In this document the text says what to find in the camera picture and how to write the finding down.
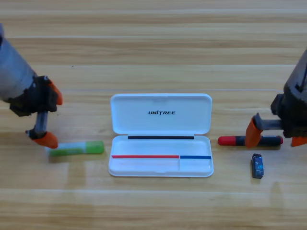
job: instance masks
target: white plastic box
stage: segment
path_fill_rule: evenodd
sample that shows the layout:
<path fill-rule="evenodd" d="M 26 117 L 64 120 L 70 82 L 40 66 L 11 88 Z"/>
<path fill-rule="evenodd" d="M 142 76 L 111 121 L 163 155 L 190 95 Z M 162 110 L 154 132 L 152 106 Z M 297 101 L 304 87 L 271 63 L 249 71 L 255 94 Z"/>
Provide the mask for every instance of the white plastic box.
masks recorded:
<path fill-rule="evenodd" d="M 111 98 L 113 176 L 208 177 L 212 99 L 204 93 L 116 94 Z"/>

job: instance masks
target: red line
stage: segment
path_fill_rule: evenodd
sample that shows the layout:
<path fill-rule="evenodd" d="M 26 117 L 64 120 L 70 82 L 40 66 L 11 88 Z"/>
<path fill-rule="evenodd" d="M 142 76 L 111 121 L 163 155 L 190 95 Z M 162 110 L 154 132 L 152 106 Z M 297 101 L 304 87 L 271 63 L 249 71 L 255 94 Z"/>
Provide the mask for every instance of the red line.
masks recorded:
<path fill-rule="evenodd" d="M 149 159 L 149 158 L 176 158 L 179 159 L 178 155 L 113 155 L 112 158 L 145 158 L 145 159 Z"/>

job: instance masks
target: glue stick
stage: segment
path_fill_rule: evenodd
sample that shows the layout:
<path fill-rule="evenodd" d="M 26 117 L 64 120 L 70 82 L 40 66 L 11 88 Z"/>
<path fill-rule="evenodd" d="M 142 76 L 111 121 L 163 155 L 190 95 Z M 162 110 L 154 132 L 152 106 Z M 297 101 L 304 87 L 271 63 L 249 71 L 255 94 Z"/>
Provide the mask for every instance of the glue stick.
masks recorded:
<path fill-rule="evenodd" d="M 105 147 L 102 141 L 85 141 L 76 143 L 60 143 L 56 149 L 45 148 L 50 157 L 78 154 L 101 154 Z"/>

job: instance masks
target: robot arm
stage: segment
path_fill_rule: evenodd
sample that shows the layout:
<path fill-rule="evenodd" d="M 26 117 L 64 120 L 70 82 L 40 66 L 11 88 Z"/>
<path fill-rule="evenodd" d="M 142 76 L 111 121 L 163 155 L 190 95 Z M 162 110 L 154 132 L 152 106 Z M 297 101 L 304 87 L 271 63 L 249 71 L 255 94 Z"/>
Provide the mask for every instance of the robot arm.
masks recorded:
<path fill-rule="evenodd" d="M 4 37 L 0 23 L 0 99 L 18 116 L 37 113 L 33 129 L 26 131 L 39 145 L 57 148 L 58 140 L 47 132 L 47 115 L 62 105 L 60 91 L 47 76 L 37 76 L 29 64 Z"/>
<path fill-rule="evenodd" d="M 307 143 L 307 50 L 284 85 L 283 94 L 278 94 L 271 104 L 271 111 L 279 120 L 263 120 L 253 116 L 246 129 L 246 146 L 254 147 L 264 130 L 283 130 L 286 138 L 292 138 L 292 146 Z"/>

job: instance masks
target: table surface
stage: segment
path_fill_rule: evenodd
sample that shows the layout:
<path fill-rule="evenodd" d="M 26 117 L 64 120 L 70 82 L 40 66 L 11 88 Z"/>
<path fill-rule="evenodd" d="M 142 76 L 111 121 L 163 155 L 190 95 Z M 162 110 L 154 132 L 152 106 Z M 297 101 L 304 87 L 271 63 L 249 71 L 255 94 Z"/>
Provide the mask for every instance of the table surface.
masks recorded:
<path fill-rule="evenodd" d="M 48 129 L 60 142 L 103 140 L 99 156 L 48 159 L 0 103 L 0 229 L 288 230 L 307 227 L 307 146 L 221 147 L 281 92 L 306 48 L 305 0 L 1 0 L 7 38 L 64 105 Z M 108 173 L 110 97 L 201 92 L 213 99 L 209 178 Z M 265 175 L 252 179 L 250 159 Z"/>

